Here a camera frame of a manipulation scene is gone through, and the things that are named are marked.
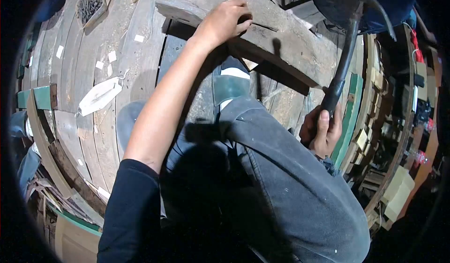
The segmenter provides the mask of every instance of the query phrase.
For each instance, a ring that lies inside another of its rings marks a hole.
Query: forearm
[[[139,114],[124,159],[138,160],[160,172],[189,91],[209,52],[197,38],[187,41]]]

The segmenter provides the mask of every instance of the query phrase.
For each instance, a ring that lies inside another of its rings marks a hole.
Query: green wooden board
[[[336,168],[341,166],[342,160],[347,153],[350,140],[352,139],[353,130],[355,129],[356,119],[358,118],[360,109],[362,90],[363,78],[356,73],[352,73],[347,106],[344,119],[342,120],[342,134],[331,154],[331,160],[333,160]]]
[[[20,91],[17,93],[17,108],[26,108],[26,101],[31,90]],[[56,108],[56,84],[34,88],[36,98],[36,107],[38,109],[52,110]]]

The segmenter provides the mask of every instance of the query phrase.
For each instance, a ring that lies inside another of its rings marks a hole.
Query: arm
[[[248,29],[245,0],[222,2],[202,21],[180,56],[167,71],[136,120],[123,159],[138,160],[159,174],[175,135],[184,103],[208,54]]]

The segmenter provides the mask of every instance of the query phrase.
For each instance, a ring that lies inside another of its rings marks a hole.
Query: right hand
[[[320,105],[305,116],[300,128],[302,144],[309,143],[309,149],[318,157],[325,159],[331,155],[342,133],[342,107],[337,103],[333,119],[330,123],[330,114],[326,110],[320,112]]]
[[[238,24],[239,18],[249,19]],[[220,3],[200,23],[193,37],[211,52],[230,38],[236,37],[250,27],[251,12],[245,0],[228,0]]]

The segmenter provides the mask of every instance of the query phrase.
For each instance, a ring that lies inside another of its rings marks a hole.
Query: leg
[[[370,243],[367,220],[342,177],[332,177],[253,98],[232,100],[220,122],[228,125],[221,132],[251,177],[262,211],[274,224],[272,232],[287,245],[279,256],[291,250],[303,262],[363,261]],[[252,222],[244,228],[258,231]],[[253,247],[274,258],[273,250]]]

